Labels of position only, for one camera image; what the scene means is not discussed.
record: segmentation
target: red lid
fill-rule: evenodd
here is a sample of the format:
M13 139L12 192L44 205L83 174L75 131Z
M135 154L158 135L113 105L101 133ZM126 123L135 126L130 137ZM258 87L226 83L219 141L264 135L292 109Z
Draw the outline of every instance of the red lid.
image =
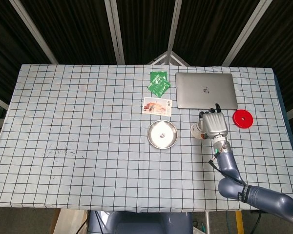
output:
M249 128L253 124L253 116L246 110L237 110L232 118L233 122L240 128Z

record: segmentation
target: small card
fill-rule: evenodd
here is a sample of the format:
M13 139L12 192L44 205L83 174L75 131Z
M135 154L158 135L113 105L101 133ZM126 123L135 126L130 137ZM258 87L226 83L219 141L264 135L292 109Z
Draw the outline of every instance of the small card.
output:
M155 97L145 97L142 114L153 114L158 116L171 116L171 106L172 100L155 98Z

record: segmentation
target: table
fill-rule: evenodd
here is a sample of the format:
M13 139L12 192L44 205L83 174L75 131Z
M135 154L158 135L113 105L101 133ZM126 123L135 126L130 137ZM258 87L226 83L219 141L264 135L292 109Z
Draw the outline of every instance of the table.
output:
M171 117L141 114L151 71L167 71ZM242 178L293 197L293 151L272 69L160 65L23 65L0 135L0 206L134 212L250 209L222 197L208 164L210 140L191 137L201 110L176 106L176 72L231 73L240 109L254 117L239 129L224 110ZM147 129L159 119L178 130L167 150Z

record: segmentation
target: green packet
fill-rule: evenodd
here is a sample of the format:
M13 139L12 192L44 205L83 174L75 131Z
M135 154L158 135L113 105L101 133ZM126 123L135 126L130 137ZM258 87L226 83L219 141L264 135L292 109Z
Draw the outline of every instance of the green packet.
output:
M167 72L151 72L151 81L153 81L158 76L167 80Z
M170 87L170 83L163 77L157 75L151 84L147 87L152 93L154 93L159 98L162 97L164 92Z

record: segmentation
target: floor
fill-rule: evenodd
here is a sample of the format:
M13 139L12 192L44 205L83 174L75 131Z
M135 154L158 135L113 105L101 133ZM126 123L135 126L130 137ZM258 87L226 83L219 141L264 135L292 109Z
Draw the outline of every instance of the floor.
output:
M47 234L50 233L54 209L42 208L0 208L0 234ZM249 211L242 212L244 233L249 234L256 223L258 214L251 214ZM235 212L210 212L211 234L236 234ZM201 224L205 224L205 213L193 213L194 224L201 230ZM257 226L255 234L293 234L293 224L275 217L271 214L263 214Z

